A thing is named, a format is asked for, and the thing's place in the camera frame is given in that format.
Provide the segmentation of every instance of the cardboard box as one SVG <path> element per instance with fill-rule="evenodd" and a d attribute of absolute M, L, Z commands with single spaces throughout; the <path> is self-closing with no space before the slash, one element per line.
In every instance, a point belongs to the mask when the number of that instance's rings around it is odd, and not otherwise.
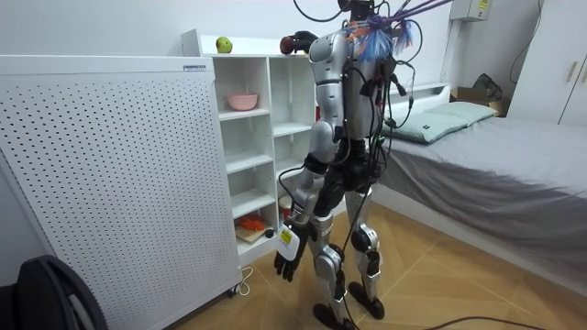
<path fill-rule="evenodd" d="M 489 106 L 493 110 L 497 111 L 495 116 L 499 117 L 507 116 L 507 110 L 509 109 L 510 103 L 512 102 L 511 99 L 506 97 L 502 98 L 500 101 L 489 102 L 487 91 L 467 87 L 459 87 L 450 91 L 450 101 L 469 102 L 476 105 Z"/>

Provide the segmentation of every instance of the gray bed sheet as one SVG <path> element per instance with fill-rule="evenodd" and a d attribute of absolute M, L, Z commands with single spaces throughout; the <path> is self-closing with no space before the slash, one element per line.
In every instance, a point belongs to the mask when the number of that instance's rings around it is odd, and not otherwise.
<path fill-rule="evenodd" d="M 429 146 L 394 139 L 381 183 L 587 272 L 587 129 L 491 118 Z"/>

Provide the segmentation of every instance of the perforated white panel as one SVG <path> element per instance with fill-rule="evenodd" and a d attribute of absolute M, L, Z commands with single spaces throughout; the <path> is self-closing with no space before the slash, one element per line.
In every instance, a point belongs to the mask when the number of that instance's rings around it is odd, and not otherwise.
<path fill-rule="evenodd" d="M 238 276 L 208 73 L 0 76 L 0 147 L 112 329 Z"/>

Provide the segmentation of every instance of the yellow label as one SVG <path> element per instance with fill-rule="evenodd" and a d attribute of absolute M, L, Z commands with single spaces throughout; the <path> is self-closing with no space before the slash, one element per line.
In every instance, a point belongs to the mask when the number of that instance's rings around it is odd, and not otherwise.
<path fill-rule="evenodd" d="M 292 241 L 292 234 L 286 232 L 285 230 L 282 231 L 282 241 L 290 244 L 290 242 Z"/>

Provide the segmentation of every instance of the black chair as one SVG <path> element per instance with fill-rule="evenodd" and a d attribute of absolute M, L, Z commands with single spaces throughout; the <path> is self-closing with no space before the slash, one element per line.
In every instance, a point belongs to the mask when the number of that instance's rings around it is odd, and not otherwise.
<path fill-rule="evenodd" d="M 20 267 L 17 283 L 0 287 L 0 329 L 107 330 L 90 289 L 53 256 Z"/>

